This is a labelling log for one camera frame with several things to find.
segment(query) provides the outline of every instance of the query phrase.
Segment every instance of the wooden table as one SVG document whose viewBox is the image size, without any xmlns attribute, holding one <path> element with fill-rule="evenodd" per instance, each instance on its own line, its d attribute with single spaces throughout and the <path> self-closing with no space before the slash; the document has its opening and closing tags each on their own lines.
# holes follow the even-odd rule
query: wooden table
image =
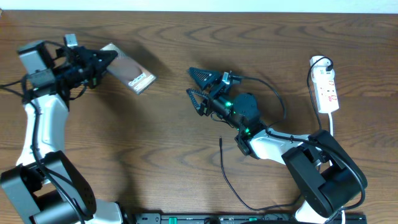
<svg viewBox="0 0 398 224">
<path fill-rule="evenodd" d="M 327 55 L 335 63 L 340 101 L 333 113 L 335 137 L 369 182 L 366 201 L 355 212 L 364 212 L 369 223 L 398 222 L 397 16 L 6 11 L 0 20 L 0 83 L 25 74 L 15 53 L 19 46 L 38 39 L 61 42 L 69 33 L 89 49 L 113 42 L 159 78 L 137 96 L 107 76 L 71 103 L 66 155 L 97 198 L 119 200 L 133 212 L 248 213 L 222 178 L 222 135 L 226 173 L 248 204 L 291 202 L 299 190 L 285 166 L 244 157 L 235 130 L 196 114 L 185 93 L 196 86 L 186 70 L 232 70 L 267 80 L 288 109 L 287 121 L 275 128 L 308 134 L 317 129 L 305 83 L 308 61 Z M 276 97 L 260 83 L 236 89 L 256 95 L 266 122 L 281 117 Z M 26 115 L 21 100 L 5 91 L 0 105 L 3 171 L 21 153 Z M 328 129 L 327 116 L 321 117 Z M 20 222 L 3 191 L 0 208 L 0 223 Z"/>
</svg>

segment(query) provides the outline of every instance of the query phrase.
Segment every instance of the wood grain surface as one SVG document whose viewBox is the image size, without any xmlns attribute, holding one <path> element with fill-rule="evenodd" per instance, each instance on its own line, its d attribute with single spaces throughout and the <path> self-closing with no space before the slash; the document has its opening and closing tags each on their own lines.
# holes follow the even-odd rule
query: wood grain surface
<svg viewBox="0 0 398 224">
<path fill-rule="evenodd" d="M 249 213 L 221 175 L 222 136 L 226 173 L 243 200 L 253 207 L 291 202 L 299 190 L 284 166 L 244 157 L 236 131 L 196 114 L 185 93 L 196 86 L 186 70 L 232 70 L 268 81 L 288 109 L 287 121 L 275 128 L 308 134 L 317 122 L 305 79 L 309 59 L 319 54 L 335 63 L 335 138 L 369 182 L 366 201 L 354 212 L 365 213 L 369 223 L 398 222 L 398 16 L 6 11 L 0 83 L 25 74 L 18 47 L 38 39 L 61 42 L 69 33 L 89 49 L 113 42 L 159 78 L 137 96 L 108 75 L 71 103 L 66 155 L 97 198 L 119 200 L 133 212 Z M 276 97 L 260 83 L 236 89 L 256 95 L 266 122 L 281 117 Z M 10 93 L 0 91 L 0 105 L 4 171 L 21 153 L 26 115 Z M 321 117 L 327 129 L 327 116 Z M 0 208 L 0 223 L 21 222 L 3 191 Z"/>
</svg>

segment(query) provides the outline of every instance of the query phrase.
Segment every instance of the white background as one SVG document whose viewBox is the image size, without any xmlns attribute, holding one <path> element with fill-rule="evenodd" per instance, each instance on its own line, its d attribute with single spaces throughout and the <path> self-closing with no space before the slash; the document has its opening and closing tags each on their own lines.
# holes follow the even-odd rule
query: white background
<svg viewBox="0 0 398 224">
<path fill-rule="evenodd" d="M 398 0 L 0 0 L 7 9 L 398 13 Z"/>
</svg>

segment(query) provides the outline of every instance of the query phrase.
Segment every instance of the robotic arm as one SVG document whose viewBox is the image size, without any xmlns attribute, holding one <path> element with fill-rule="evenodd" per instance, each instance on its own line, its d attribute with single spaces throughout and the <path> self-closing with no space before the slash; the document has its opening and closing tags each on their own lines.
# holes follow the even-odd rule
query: robotic arm
<svg viewBox="0 0 398 224">
<path fill-rule="evenodd" d="M 78 46 L 74 34 L 65 45 L 41 40 L 18 50 L 28 74 L 21 80 L 27 113 L 25 144 L 16 167 L 1 174 L 1 187 L 24 223 L 127 223 L 116 203 L 95 199 L 94 193 L 64 155 L 64 128 L 69 114 L 70 90 L 101 83 L 106 67 L 118 56 L 114 50 Z M 59 47 L 55 66 L 46 44 Z M 26 81 L 32 89 L 28 90 Z M 56 190 L 36 196 L 43 184 Z"/>
<path fill-rule="evenodd" d="M 287 166 L 305 197 L 304 205 L 296 213 L 298 221 L 323 223 L 358 193 L 363 198 L 357 205 L 364 200 L 368 185 L 364 174 L 328 131 L 301 136 L 274 131 L 260 120 L 254 95 L 229 96 L 231 87 L 241 83 L 241 77 L 198 68 L 190 68 L 188 72 L 201 89 L 187 89 L 200 116 L 215 113 L 236 128 L 235 141 L 245 156 L 271 159 Z M 199 104 L 194 95 L 203 101 Z M 334 165 L 320 174 L 315 167 L 328 161 Z"/>
</svg>

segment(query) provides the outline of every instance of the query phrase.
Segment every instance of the power outlet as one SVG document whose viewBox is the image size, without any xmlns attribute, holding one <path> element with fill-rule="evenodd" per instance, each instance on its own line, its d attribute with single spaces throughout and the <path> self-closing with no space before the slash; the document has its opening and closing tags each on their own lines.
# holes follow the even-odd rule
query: power outlet
<svg viewBox="0 0 398 224">
<path fill-rule="evenodd" d="M 323 56 L 314 56 L 310 60 L 310 65 Z M 316 63 L 311 71 L 311 79 L 314 85 L 315 97 L 319 113 L 331 113 L 339 108 L 337 91 L 335 86 L 335 71 L 326 71 L 331 62 L 324 58 Z"/>
</svg>

